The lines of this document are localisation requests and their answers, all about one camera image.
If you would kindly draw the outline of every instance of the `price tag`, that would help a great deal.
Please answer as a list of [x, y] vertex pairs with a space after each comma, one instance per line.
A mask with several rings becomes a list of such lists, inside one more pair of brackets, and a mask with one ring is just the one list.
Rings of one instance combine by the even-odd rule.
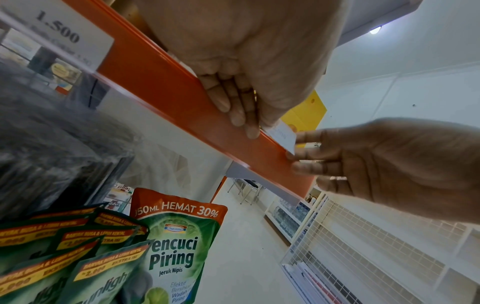
[[278, 142], [285, 150], [291, 154], [295, 154], [295, 140], [297, 135], [290, 129], [290, 127], [283, 121], [279, 121], [274, 128], [264, 130], [267, 135]]
[[0, 18], [90, 71], [97, 70], [114, 42], [61, 0], [0, 0]]

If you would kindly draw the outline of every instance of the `floor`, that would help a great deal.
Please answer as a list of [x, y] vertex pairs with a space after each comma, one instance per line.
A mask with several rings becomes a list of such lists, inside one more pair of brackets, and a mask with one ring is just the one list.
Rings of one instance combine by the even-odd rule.
[[303, 304], [279, 261], [287, 246], [255, 204], [240, 205], [228, 179], [213, 203], [228, 207], [223, 225], [208, 253], [196, 304]]

